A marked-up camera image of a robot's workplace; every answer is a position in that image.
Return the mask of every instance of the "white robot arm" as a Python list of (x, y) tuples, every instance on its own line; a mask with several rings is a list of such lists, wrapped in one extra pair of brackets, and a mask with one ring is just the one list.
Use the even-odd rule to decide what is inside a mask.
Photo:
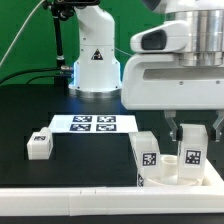
[(223, 0), (142, 0), (142, 2), (151, 11), (162, 14), (224, 8)]

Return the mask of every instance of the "green backdrop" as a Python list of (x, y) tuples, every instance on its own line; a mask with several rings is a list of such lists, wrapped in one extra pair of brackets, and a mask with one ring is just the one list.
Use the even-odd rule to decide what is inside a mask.
[[(0, 7), (0, 59), (2, 59), (25, 19), (39, 0), (7, 0)], [(163, 22), (163, 16), (150, 12), (140, 0), (101, 0), (100, 7), (108, 11), (116, 22), (116, 47), (130, 54), (130, 38), (134, 34), (152, 28)], [(62, 35), (66, 63), (72, 65), (78, 58), (79, 39), (77, 18), (62, 22)], [(128, 56), (116, 52), (117, 59), (124, 68)], [(7, 60), (0, 68), (0, 77), (11, 73), (32, 69), (55, 67), (56, 47), (53, 19), (50, 11), (42, 7), (32, 17), (20, 36)], [(24, 75), (9, 83), (25, 83), (30, 77), (40, 74)], [(51, 83), (51, 79), (33, 83)]]

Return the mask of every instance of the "black platform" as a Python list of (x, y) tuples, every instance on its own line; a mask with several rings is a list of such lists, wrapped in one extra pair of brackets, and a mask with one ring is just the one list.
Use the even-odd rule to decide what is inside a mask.
[[(48, 161), (29, 161), (26, 144), (56, 114), (135, 115), (140, 131), (152, 131), (162, 153), (177, 143), (161, 111), (127, 111), (120, 99), (86, 100), (53, 85), (0, 87), (0, 188), (136, 186), (136, 165), (127, 134), (55, 134)], [(177, 123), (205, 124), (214, 111), (179, 112)], [(208, 158), (224, 176), (223, 140), (209, 143)], [(223, 214), (95, 217), (0, 217), (0, 223), (223, 223)]]

